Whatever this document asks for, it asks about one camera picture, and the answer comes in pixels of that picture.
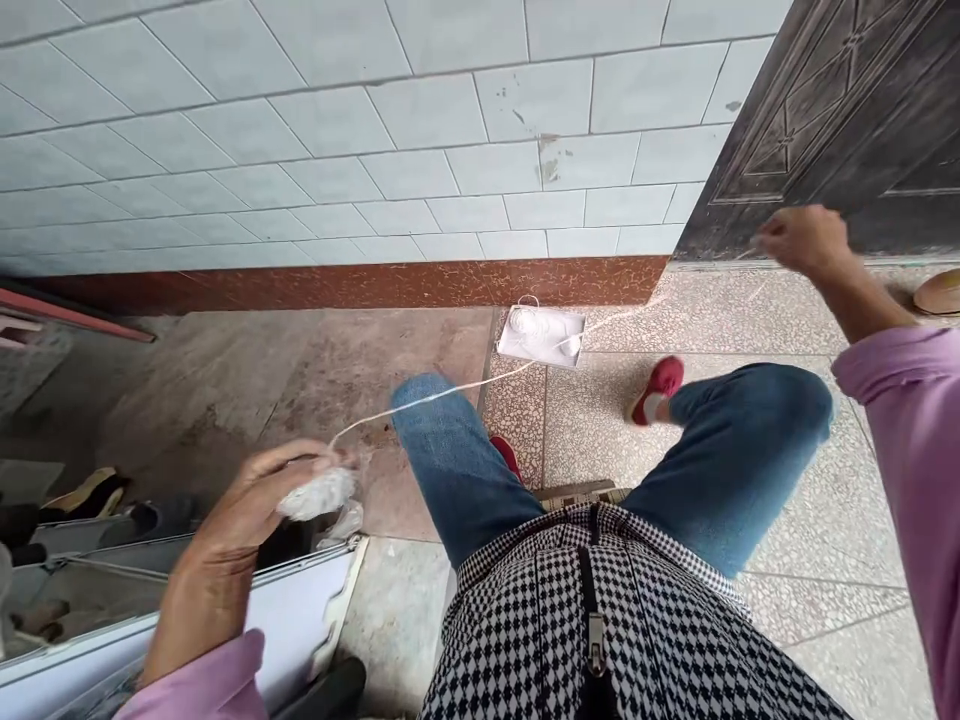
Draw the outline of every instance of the door panel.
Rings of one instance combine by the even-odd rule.
[[[960,249],[960,206],[928,202],[960,192],[958,6],[797,0],[675,257],[735,259],[776,208],[807,202],[843,212],[866,253]],[[858,234],[932,209],[919,234]]]

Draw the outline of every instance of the red slipper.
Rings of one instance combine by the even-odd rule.
[[[501,457],[503,457],[503,461],[507,463],[510,472],[517,476],[517,480],[523,482],[523,479],[520,477],[520,465],[517,464],[517,454],[513,451],[513,446],[507,442],[507,439],[500,435],[491,435],[490,444],[493,445]]]
[[[633,425],[646,427],[646,415],[643,412],[643,402],[653,393],[660,393],[666,397],[673,397],[683,384],[683,360],[676,355],[668,355],[653,367],[650,379],[643,394],[630,406],[627,413],[627,422]]]

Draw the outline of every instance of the terrazzo floor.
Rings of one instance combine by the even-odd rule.
[[[883,268],[906,293],[943,267]],[[469,395],[516,447],[531,488],[612,479],[633,487],[676,441],[623,409],[653,363],[690,379],[758,360],[816,372],[835,396],[831,438],[740,578],[755,621],[858,719],[934,716],[865,417],[830,363],[846,345],[802,278],[779,270],[669,270],[657,304],[585,338],[576,370],[534,366]],[[581,308],[588,327],[622,308]],[[492,352],[491,308],[196,313],[138,322],[143,346],[77,333],[66,360],[0,433],[0,457],[61,462],[53,494],[118,465],[131,496],[192,492],[209,508],[248,454],[329,439],[385,409],[411,374],[456,383],[513,369]],[[413,714],[436,654],[449,564],[389,422],[351,432],[371,541],[341,646],[371,671],[369,711]]]

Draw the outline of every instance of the person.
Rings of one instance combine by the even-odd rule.
[[[866,406],[937,712],[960,717],[960,334],[894,302],[835,212],[782,209],[759,234],[852,344],[833,371]],[[831,396],[769,363],[681,382],[682,363],[662,361],[630,412],[683,434],[619,506],[545,513],[460,394],[394,416],[458,575],[422,717],[847,717],[754,629],[730,582],[826,439]],[[448,387],[414,377],[394,403]],[[244,466],[171,577],[123,718],[266,717],[263,637],[243,633],[252,557],[277,501],[338,462],[301,440]]]

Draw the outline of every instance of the blue jeans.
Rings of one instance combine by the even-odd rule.
[[[418,375],[397,389],[393,404],[450,387],[440,375]],[[832,411],[823,381],[790,365],[747,365],[684,385],[670,400],[683,436],[621,507],[732,578],[827,439]],[[393,423],[455,568],[544,513],[460,393],[399,412]]]

